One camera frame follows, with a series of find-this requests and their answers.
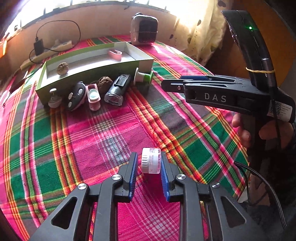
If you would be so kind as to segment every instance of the table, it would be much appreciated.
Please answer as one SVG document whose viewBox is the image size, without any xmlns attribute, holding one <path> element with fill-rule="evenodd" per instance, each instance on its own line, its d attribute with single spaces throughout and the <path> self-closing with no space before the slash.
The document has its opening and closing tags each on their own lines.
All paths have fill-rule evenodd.
<svg viewBox="0 0 296 241">
<path fill-rule="evenodd" d="M 119 41 L 129 37 L 87 39 L 75 49 Z M 235 198 L 241 195 L 245 182 L 233 161 L 246 163 L 246 151 L 231 126 L 234 113 L 190 105 L 184 95 L 160 86 L 165 78 L 211 73 L 163 43 L 140 49 L 155 60 L 152 85 L 130 87 L 121 107 L 102 102 L 97 112 L 87 103 L 73 112 L 44 108 L 35 75 L 1 107 L 0 207 L 23 240 L 79 183 L 102 182 L 133 151 L 140 163 L 143 147 L 160 147 L 196 181 L 218 181 Z M 118 208 L 120 240 L 178 240 L 179 204 L 165 201 L 160 175 L 144 175 L 139 165 L 133 201 Z"/>
</svg>

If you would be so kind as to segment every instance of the white button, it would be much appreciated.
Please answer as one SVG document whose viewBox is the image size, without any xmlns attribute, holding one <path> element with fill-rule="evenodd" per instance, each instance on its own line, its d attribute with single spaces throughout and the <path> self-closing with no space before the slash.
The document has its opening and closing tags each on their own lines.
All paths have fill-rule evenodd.
<svg viewBox="0 0 296 241">
<path fill-rule="evenodd" d="M 100 97 L 100 95 L 96 89 L 91 89 L 89 91 L 89 99 L 90 100 L 97 100 L 99 97 Z"/>
<path fill-rule="evenodd" d="M 53 88 L 53 89 L 51 89 L 49 92 L 50 92 L 50 93 L 54 93 L 56 90 L 57 90 L 56 88 Z"/>
</svg>

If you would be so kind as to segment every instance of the sticker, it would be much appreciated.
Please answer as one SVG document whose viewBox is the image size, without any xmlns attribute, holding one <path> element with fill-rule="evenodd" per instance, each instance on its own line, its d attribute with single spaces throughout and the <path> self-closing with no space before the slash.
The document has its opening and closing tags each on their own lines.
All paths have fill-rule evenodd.
<svg viewBox="0 0 296 241">
<path fill-rule="evenodd" d="M 281 103 L 281 102 L 277 102 L 275 101 L 276 104 L 276 115 L 278 117 L 278 119 L 285 121 L 285 122 L 289 122 L 290 118 L 291 118 L 291 114 L 292 114 L 292 107 Z M 274 112 L 271 106 L 271 101 L 269 103 L 269 109 L 268 109 L 268 116 L 273 117 L 274 116 Z"/>
</svg>

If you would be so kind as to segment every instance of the power strip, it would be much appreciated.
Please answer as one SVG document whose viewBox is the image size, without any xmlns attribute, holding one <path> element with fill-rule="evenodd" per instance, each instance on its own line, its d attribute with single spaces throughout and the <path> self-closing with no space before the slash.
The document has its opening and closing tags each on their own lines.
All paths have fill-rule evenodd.
<svg viewBox="0 0 296 241">
<path fill-rule="evenodd" d="M 62 43 L 62 44 L 60 44 L 60 45 L 58 45 L 56 47 L 53 47 L 51 49 L 55 50 L 55 51 L 66 51 L 66 50 L 69 50 L 72 47 L 73 47 L 73 44 L 72 44 L 72 41 L 70 40 L 70 41 Z M 45 51 L 42 54 L 40 54 L 38 56 L 31 57 L 31 60 L 36 62 L 36 63 L 39 63 L 43 59 L 48 58 L 50 56 L 53 56 L 56 53 L 57 52 L 45 49 Z M 31 62 L 29 59 L 27 59 L 22 63 L 22 65 L 20 66 L 20 69 L 23 70 L 23 69 L 25 69 L 25 68 L 33 65 L 33 64 L 34 64 L 33 62 Z"/>
</svg>

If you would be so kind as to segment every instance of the human hand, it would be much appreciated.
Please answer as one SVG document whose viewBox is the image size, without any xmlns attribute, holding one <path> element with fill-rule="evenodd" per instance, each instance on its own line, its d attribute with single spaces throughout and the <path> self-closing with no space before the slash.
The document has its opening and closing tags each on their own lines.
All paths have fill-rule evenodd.
<svg viewBox="0 0 296 241">
<path fill-rule="evenodd" d="M 283 122 L 281 120 L 278 120 L 279 122 L 279 129 L 281 134 L 281 147 L 284 149 L 289 142 L 291 141 L 294 130 L 289 122 Z M 232 126 L 234 128 L 238 127 L 237 133 L 239 135 L 240 142 L 242 146 L 248 148 L 251 145 L 251 134 L 244 129 L 241 115 L 235 114 L 232 119 Z M 259 131 L 259 136 L 262 140 L 270 140 L 277 137 L 276 133 L 276 126 L 275 126 L 275 120 L 271 120 L 270 122 L 266 123 L 261 130 Z"/>
</svg>

